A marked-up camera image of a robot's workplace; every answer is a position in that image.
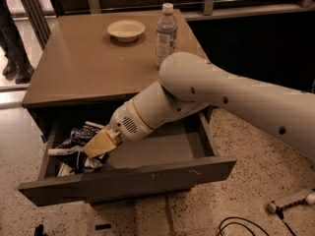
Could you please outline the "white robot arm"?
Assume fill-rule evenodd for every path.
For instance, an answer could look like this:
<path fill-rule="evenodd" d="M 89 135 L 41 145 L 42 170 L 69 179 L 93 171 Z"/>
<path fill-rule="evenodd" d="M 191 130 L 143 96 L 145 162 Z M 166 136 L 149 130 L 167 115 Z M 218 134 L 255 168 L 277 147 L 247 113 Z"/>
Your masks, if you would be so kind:
<path fill-rule="evenodd" d="M 103 155 L 121 142 L 138 141 L 210 105 L 315 159 L 314 94 L 238 77 L 187 52 L 165 58 L 158 80 L 117 108 L 84 152 L 89 157 Z"/>

